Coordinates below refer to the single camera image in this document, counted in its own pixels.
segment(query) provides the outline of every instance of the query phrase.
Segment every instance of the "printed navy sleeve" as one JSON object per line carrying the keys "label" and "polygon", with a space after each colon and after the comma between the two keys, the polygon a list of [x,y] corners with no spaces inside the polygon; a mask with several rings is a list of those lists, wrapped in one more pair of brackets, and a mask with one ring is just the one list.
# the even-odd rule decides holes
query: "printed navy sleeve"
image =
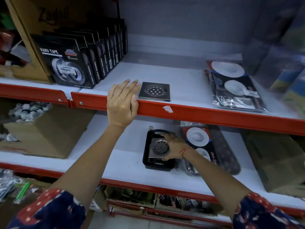
{"label": "printed navy sleeve", "polygon": [[72,194],[51,189],[18,212],[7,229],[79,229],[85,218],[85,207]]}
{"label": "printed navy sleeve", "polygon": [[294,218],[265,198],[250,193],[240,202],[233,218],[234,229],[305,229]]}

